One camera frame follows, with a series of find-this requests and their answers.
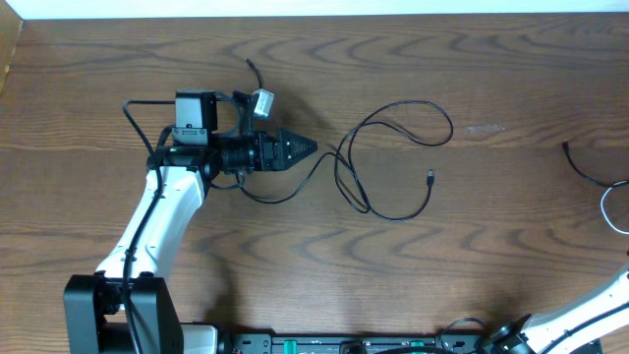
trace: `black cable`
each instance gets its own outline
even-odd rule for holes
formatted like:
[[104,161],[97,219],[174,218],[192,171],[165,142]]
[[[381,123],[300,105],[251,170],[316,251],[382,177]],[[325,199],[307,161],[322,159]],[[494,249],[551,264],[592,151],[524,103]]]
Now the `black cable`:
[[[481,320],[479,320],[477,318],[468,317],[468,318],[459,319],[459,320],[453,322],[452,324],[447,325],[442,331],[439,332],[439,334],[434,339],[434,345],[436,345],[438,343],[438,344],[441,345],[441,348],[445,348],[445,342],[443,341],[443,335],[446,332],[448,332],[449,330],[452,330],[452,328],[454,328],[455,326],[462,325],[462,324],[467,324],[467,323],[474,323],[474,324],[480,325],[483,329],[486,329],[486,324],[483,321],[481,321]],[[480,347],[482,342],[483,342],[483,338],[481,337],[474,344],[475,350],[472,351],[472,352],[468,352],[467,354],[473,354],[473,353],[481,352],[479,350],[479,347]]]
[[[142,129],[140,129],[140,126],[138,126],[136,121],[131,116],[131,113],[129,112],[129,105],[131,104],[175,104],[175,101],[128,100],[122,106],[122,111],[125,113],[125,116],[127,116],[127,119],[129,119],[129,123],[131,123],[131,125],[134,127],[134,129],[140,136],[140,139],[142,139],[144,146],[148,150],[148,154],[150,155],[150,158],[153,161],[153,165],[157,166],[157,158],[155,157],[155,152],[153,151],[153,148],[150,145],[150,142],[148,141],[148,139],[146,138],[146,135],[144,134]],[[165,138],[163,139],[164,143],[167,138],[168,138],[168,134],[166,134]],[[157,188],[153,195],[152,201],[150,201],[150,205],[148,205],[148,208],[146,209],[146,212],[144,213],[144,216],[142,220],[140,221],[140,224],[138,224],[138,228],[136,229],[136,232],[134,233],[134,237],[131,239],[131,243],[129,243],[129,248],[125,251],[125,264],[124,264],[123,272],[122,272],[122,302],[125,305],[125,316],[127,317],[127,325],[129,325],[129,332],[131,333],[131,340],[134,344],[136,353],[138,354],[142,354],[142,346],[140,345],[140,339],[138,337],[138,329],[136,328],[136,322],[134,321],[134,317],[132,315],[133,304],[131,302],[131,292],[129,291],[129,277],[131,276],[131,265],[134,260],[134,254],[136,253],[138,241],[140,241],[140,236],[142,235],[143,229],[146,226],[146,223],[148,222],[150,215],[155,209],[155,206],[157,205],[157,202],[159,201],[162,190],[163,190],[162,176],[161,176],[161,171],[159,170],[159,167],[155,168],[155,174],[157,175]]]
[[568,163],[570,163],[570,166],[572,166],[572,169],[575,170],[575,172],[577,172],[581,177],[585,178],[586,181],[599,186],[599,187],[605,187],[605,188],[617,188],[620,186],[624,186],[626,184],[629,184],[629,180],[624,180],[624,181],[617,181],[617,182],[612,182],[612,183],[606,183],[606,182],[601,182],[599,180],[596,180],[590,176],[588,176],[587,174],[581,172],[581,170],[579,168],[577,168],[577,166],[574,164],[574,162],[572,161],[572,157],[570,157],[570,147],[568,146],[568,141],[563,142],[563,144],[561,145],[563,147],[563,152],[566,155],[566,158],[568,159]]
[[259,86],[259,88],[264,89],[264,80],[262,79],[262,73],[257,69],[256,64],[254,64],[254,62],[249,58],[245,58],[245,61],[247,62],[249,67],[252,68],[254,73],[256,73],[257,85]]
[[549,353],[552,349],[554,349],[557,345],[561,344],[562,341],[566,340],[567,338],[571,337],[572,335],[574,335],[576,332],[583,330],[587,327],[589,327],[590,325],[593,325],[599,321],[602,321],[608,317],[611,317],[621,311],[627,310],[629,309],[629,302],[624,303],[623,305],[618,306],[615,309],[611,309],[609,311],[607,311],[606,313],[600,314],[594,318],[591,318],[585,322],[583,322],[582,324],[577,325],[576,327],[572,328],[571,330],[566,330],[564,331],[563,334],[561,334],[560,337],[558,337],[555,341],[553,341],[552,343],[550,343],[550,345],[548,345],[548,347],[546,347],[543,351],[541,351],[539,354],[547,354]]
[[[410,134],[406,133],[405,131],[403,131],[400,128],[397,128],[389,123],[386,122],[382,122],[382,121],[372,121],[370,122],[371,118],[373,118],[375,115],[377,115],[378,113],[380,113],[381,111],[391,108],[391,107],[395,107],[395,106],[399,106],[399,105],[405,105],[405,104],[421,104],[421,105],[427,105],[430,106],[434,109],[436,109],[437,111],[439,111],[443,117],[447,120],[448,125],[450,126],[450,132],[447,136],[447,138],[445,140],[443,140],[440,143],[435,143],[435,144],[431,144],[431,143],[424,143],[420,140],[418,140],[415,137],[412,137]],[[265,201],[263,199],[261,199],[260,197],[252,194],[251,192],[247,191],[244,187],[244,181],[243,181],[243,186],[241,187],[241,191],[249,198],[251,198],[252,200],[258,202],[258,203],[263,203],[263,204],[267,204],[267,205],[276,205],[276,204],[280,204],[280,203],[284,203],[286,201],[289,201],[291,199],[293,199],[295,196],[297,196],[297,194],[299,194],[302,189],[306,186],[306,184],[308,183],[308,181],[310,180],[310,178],[313,176],[313,174],[315,173],[316,169],[318,168],[318,166],[320,165],[321,161],[329,155],[334,156],[334,181],[336,183],[336,187],[338,188],[339,192],[341,193],[341,195],[345,198],[345,200],[347,201],[347,203],[357,212],[360,213],[368,213],[368,212],[372,212],[373,214],[375,214],[376,216],[387,220],[387,221],[406,221],[409,219],[412,219],[414,217],[416,217],[417,215],[419,215],[424,208],[426,207],[426,205],[429,202],[430,199],[430,193],[432,191],[432,185],[434,184],[434,174],[432,172],[432,170],[429,170],[428,172],[428,177],[427,177],[427,185],[428,185],[428,191],[426,194],[426,198],[424,199],[424,202],[422,203],[422,205],[413,213],[407,215],[407,216],[402,216],[402,217],[391,217],[391,216],[386,216],[378,211],[376,211],[370,200],[369,197],[367,195],[367,192],[365,190],[365,188],[363,187],[363,184],[361,183],[361,180],[359,179],[358,176],[358,172],[356,171],[356,167],[354,166],[354,162],[352,160],[352,146],[354,144],[354,140],[356,138],[356,135],[358,134],[358,132],[363,129],[364,127],[367,126],[371,126],[371,125],[380,125],[380,126],[384,126],[387,127],[391,130],[393,130],[394,132],[398,133],[399,135],[401,135],[402,137],[410,140],[412,143],[415,143],[417,145],[421,145],[424,147],[439,147],[442,146],[444,144],[446,144],[447,142],[449,142],[452,139],[452,136],[454,135],[454,125],[452,124],[452,120],[450,119],[450,117],[448,117],[447,113],[445,113],[445,111],[439,107],[438,105],[429,102],[429,101],[422,101],[422,100],[403,100],[403,101],[398,101],[398,102],[393,102],[393,103],[389,103],[387,105],[384,105],[380,108],[378,108],[374,113],[370,114],[367,118],[365,118],[363,120],[363,122],[361,124],[359,124],[356,128],[352,129],[340,142],[340,144],[338,145],[338,148],[336,149],[336,152],[326,152],[324,153],[319,160],[316,162],[316,164],[314,165],[313,169],[311,170],[311,172],[308,174],[308,176],[306,176],[306,179],[304,179],[304,181],[297,187],[297,189],[295,190],[295,192],[293,192],[290,196],[277,200],[277,201]],[[347,159],[345,159],[345,157],[343,156],[343,154],[341,153],[341,149],[343,148],[343,145],[345,144],[345,142],[349,139],[350,142],[348,143],[348,149],[347,149]],[[339,172],[338,172],[338,164],[339,162],[345,167],[345,169],[347,169],[347,171],[352,175],[352,178],[354,179],[354,183],[356,184],[356,186],[358,187],[359,193],[360,193],[360,203],[354,203],[351,199],[351,194],[349,192],[345,192],[344,189],[346,189],[343,186],[342,181],[339,178]],[[239,177],[237,176],[237,182],[241,183]]]

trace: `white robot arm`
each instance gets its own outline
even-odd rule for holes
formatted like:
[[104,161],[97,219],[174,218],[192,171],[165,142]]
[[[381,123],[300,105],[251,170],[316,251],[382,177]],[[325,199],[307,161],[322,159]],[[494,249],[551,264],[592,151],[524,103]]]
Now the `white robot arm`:
[[[178,166],[162,166],[160,170],[163,178],[162,197],[140,236],[131,278],[136,278],[141,273],[151,273],[168,281],[184,232],[205,197],[203,181],[198,171]],[[98,266],[97,273],[106,277],[122,278],[125,251],[153,199],[156,188],[156,174],[151,170],[146,175],[146,187],[140,204],[125,233],[111,254]]]
[[536,353],[570,353],[629,325],[628,276],[629,263],[610,280],[563,308],[531,316],[522,327],[529,347]]

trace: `cable plug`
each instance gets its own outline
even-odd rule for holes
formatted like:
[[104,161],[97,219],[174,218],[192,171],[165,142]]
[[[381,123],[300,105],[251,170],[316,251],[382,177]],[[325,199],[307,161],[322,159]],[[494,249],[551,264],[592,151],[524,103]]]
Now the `cable plug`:
[[429,187],[432,187],[434,184],[434,171],[429,170],[429,176],[426,180],[426,184],[429,185]]

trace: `wood grain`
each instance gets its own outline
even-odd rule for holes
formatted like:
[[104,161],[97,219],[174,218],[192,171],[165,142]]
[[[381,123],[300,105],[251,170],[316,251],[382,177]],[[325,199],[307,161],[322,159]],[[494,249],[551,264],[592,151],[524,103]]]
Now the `wood grain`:
[[[445,147],[362,132],[356,164],[386,223],[351,210],[324,162],[303,194],[263,206],[212,192],[194,217],[169,288],[181,321],[278,332],[423,332],[476,316],[498,323],[565,304],[626,260],[600,216],[601,179],[629,163],[629,15],[409,16],[27,22],[0,98],[0,352],[66,352],[61,294],[124,231],[145,151],[120,111],[176,89],[251,91],[251,57],[276,93],[274,123],[320,150],[397,99],[441,105]],[[139,108],[154,139],[172,108]],[[433,111],[382,115],[426,140]],[[229,109],[221,127],[234,124]],[[316,156],[248,179],[288,194]],[[220,183],[228,183],[220,177]],[[610,196],[623,227],[629,190]],[[626,329],[609,353],[629,353]]]

